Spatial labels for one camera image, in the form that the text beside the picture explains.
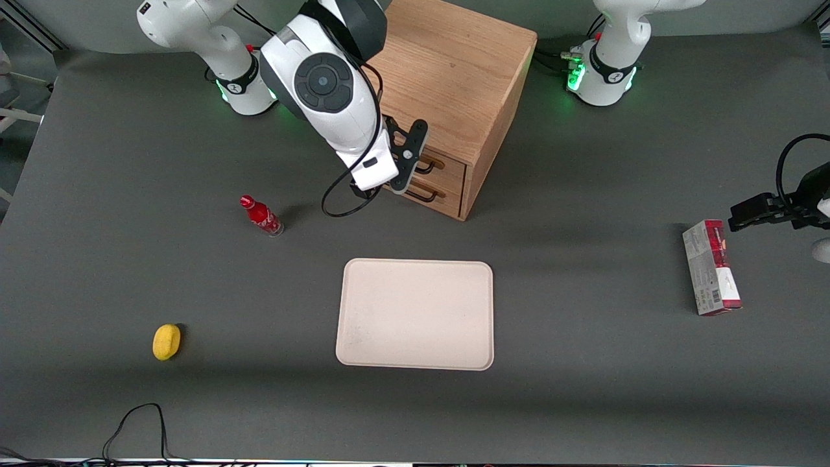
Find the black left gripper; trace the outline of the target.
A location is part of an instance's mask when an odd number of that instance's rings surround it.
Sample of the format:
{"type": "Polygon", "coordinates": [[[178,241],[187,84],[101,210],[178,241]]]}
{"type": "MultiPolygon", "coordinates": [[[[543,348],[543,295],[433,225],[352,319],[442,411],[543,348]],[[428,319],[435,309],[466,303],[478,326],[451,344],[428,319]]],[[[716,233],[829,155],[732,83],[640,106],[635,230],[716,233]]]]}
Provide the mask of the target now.
{"type": "Polygon", "coordinates": [[[828,215],[820,209],[826,201],[821,195],[804,195],[792,192],[785,197],[762,193],[745,199],[730,208],[729,230],[738,232],[744,228],[759,224],[768,224],[768,219],[776,216],[780,222],[791,222],[795,230],[815,227],[829,230],[828,215]]]}

